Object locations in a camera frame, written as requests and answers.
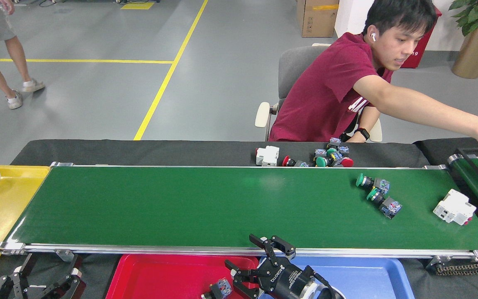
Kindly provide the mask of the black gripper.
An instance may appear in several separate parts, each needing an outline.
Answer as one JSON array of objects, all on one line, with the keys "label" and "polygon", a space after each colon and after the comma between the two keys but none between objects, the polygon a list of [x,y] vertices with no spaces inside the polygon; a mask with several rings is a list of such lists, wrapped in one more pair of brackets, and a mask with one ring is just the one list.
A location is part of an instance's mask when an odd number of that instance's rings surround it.
[{"label": "black gripper", "polygon": [[[231,271],[234,291],[244,299],[259,299],[261,290],[275,299],[299,299],[311,280],[311,274],[290,263],[295,257],[295,247],[278,236],[267,239],[250,235],[250,242],[263,249],[267,258],[261,260],[260,271],[239,269],[231,261],[225,261],[225,266]],[[283,252],[286,258],[276,258],[274,248]],[[260,287],[248,288],[245,282]]]}]

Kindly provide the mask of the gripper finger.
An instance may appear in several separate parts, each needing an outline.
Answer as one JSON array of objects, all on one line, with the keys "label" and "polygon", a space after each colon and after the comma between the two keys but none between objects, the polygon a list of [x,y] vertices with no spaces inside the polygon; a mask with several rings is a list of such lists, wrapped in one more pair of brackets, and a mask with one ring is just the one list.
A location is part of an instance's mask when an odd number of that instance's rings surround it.
[{"label": "gripper finger", "polygon": [[0,299],[28,299],[28,276],[38,257],[32,253],[25,259],[23,265],[17,267],[12,274],[0,277]]},{"label": "gripper finger", "polygon": [[80,299],[87,284],[82,280],[82,257],[74,255],[70,271],[57,282],[48,285],[40,293],[41,299]]}]

